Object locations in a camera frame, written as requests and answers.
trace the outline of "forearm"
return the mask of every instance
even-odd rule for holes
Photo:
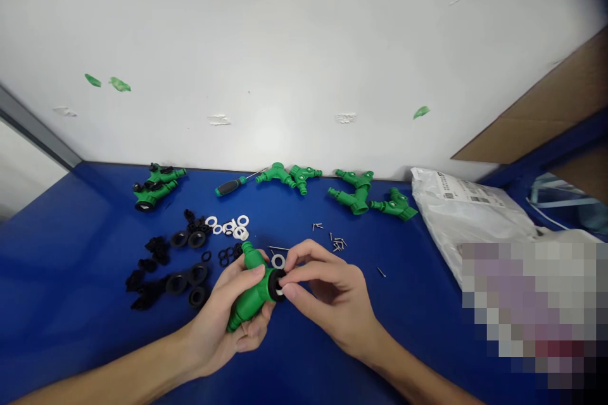
[[[181,331],[110,364],[39,389],[15,405],[146,404],[193,379]]]
[[[466,391],[420,362],[382,328],[374,347],[361,359],[412,405],[483,405]]]

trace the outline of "green y-splitter valve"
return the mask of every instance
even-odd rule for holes
[[[294,182],[296,182],[296,187],[300,190],[300,194],[304,196],[308,193],[308,190],[306,190],[307,179],[310,177],[321,177],[323,171],[317,171],[310,166],[308,168],[300,168],[299,166],[293,165],[291,171],[289,171],[289,175],[293,177]]]
[[[262,174],[257,176],[255,178],[255,182],[260,184],[262,182],[269,182],[274,178],[279,179],[282,184],[285,184],[290,188],[296,187],[296,183],[289,176],[283,164],[279,163],[278,161],[276,163],[273,163],[272,167],[269,170],[264,171]]]
[[[285,300],[279,285],[281,277],[285,277],[285,271],[268,267],[262,254],[253,248],[251,242],[243,242],[243,254],[247,269],[255,269],[257,266],[264,265],[266,273],[260,283],[249,288],[236,300],[228,320],[228,332],[236,331],[242,323],[252,319],[260,311],[264,302]]]
[[[342,178],[345,182],[348,182],[355,188],[354,194],[344,193],[338,190],[330,188],[327,193],[336,198],[337,202],[344,206],[348,206],[355,215],[362,215],[369,210],[369,207],[365,203],[369,189],[372,187],[372,179],[374,178],[373,171],[363,173],[361,177],[357,177],[357,174],[353,172],[345,172],[343,170],[336,170],[336,174]]]
[[[391,200],[388,202],[370,201],[369,205],[372,206],[372,209],[378,209],[380,212],[395,215],[403,221],[408,221],[418,213],[416,209],[411,208],[407,203],[407,196],[399,193],[399,190],[396,188],[391,188],[390,195]]]
[[[177,188],[177,179],[186,175],[185,169],[174,170],[173,166],[161,167],[150,163],[150,178],[144,185],[133,184],[133,194],[137,196],[135,208],[140,212],[152,212],[159,199]]]

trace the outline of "plastic bag label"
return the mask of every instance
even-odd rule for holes
[[[463,201],[467,203],[486,204],[494,207],[505,207],[502,198],[492,187],[474,184],[467,180],[457,179],[443,173],[436,173],[437,184],[441,196],[447,201]]]

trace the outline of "black rubber ring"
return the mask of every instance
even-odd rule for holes
[[[188,283],[198,286],[207,278],[207,266],[203,263],[195,264],[188,271]]]
[[[282,277],[285,277],[285,275],[287,274],[283,269],[275,269],[274,271],[270,272],[270,277],[268,278],[268,293],[275,302],[281,302],[285,300],[285,296],[279,296],[277,294],[277,289],[281,289],[281,286],[279,285],[279,280]]]
[[[186,277],[186,274],[183,272],[176,272],[169,277],[169,280],[167,280],[165,291],[167,294],[173,294],[176,296],[177,294],[182,294],[187,286],[188,278]]]
[[[181,248],[188,241],[188,231],[179,231],[171,237],[171,246],[173,248]]]
[[[203,246],[205,241],[207,240],[207,236],[202,231],[193,232],[188,238],[188,245],[192,248],[200,248]]]
[[[198,309],[205,304],[206,297],[207,291],[205,288],[194,288],[190,291],[190,296],[188,296],[188,304],[190,304],[190,307]]]

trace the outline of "hand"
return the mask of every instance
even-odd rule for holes
[[[289,250],[285,272],[279,281],[285,297],[344,352],[364,360],[374,350],[384,328],[372,310],[361,269],[308,239]],[[297,284],[304,281],[316,298]]]
[[[262,250],[260,252],[268,262],[268,256]],[[246,321],[233,333],[226,332],[232,304],[244,291],[259,283],[265,273],[264,266],[247,270],[244,258],[241,255],[222,272],[203,309],[179,331],[196,369],[194,378],[211,375],[237,352],[255,350],[266,336],[274,302],[266,302],[254,319]]]

